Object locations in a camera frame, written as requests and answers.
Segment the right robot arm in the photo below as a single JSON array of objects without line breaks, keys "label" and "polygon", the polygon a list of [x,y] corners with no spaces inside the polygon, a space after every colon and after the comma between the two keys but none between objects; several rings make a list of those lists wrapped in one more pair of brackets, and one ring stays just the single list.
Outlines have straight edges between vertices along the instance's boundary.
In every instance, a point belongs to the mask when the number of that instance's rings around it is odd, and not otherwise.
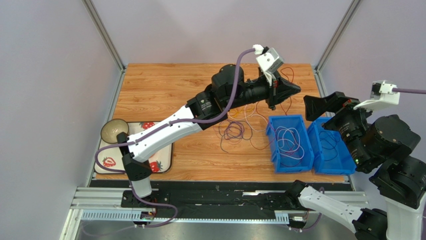
[{"label": "right robot arm", "polygon": [[322,126],[339,133],[356,166],[370,174],[386,202],[386,210],[360,208],[331,198],[296,180],[285,191],[294,209],[314,210],[349,229],[358,240],[420,240],[426,206],[426,164],[412,152],[421,140],[396,114],[367,119],[384,96],[360,102],[342,92],[326,97],[306,95],[305,118],[313,122],[326,112],[333,117]]}]

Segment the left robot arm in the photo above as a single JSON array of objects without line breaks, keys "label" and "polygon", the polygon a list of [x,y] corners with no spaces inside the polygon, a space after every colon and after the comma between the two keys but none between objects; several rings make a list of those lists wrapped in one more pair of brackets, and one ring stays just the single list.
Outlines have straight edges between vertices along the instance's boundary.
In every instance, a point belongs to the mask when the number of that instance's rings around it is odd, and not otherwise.
[{"label": "left robot arm", "polygon": [[117,135],[124,171],[133,194],[145,198],[152,193],[148,163],[157,151],[186,136],[204,131],[228,119],[228,111],[265,101],[270,109],[301,92],[301,87],[283,78],[277,69],[245,81],[238,64],[223,66],[204,91],[174,114],[136,134]]}]

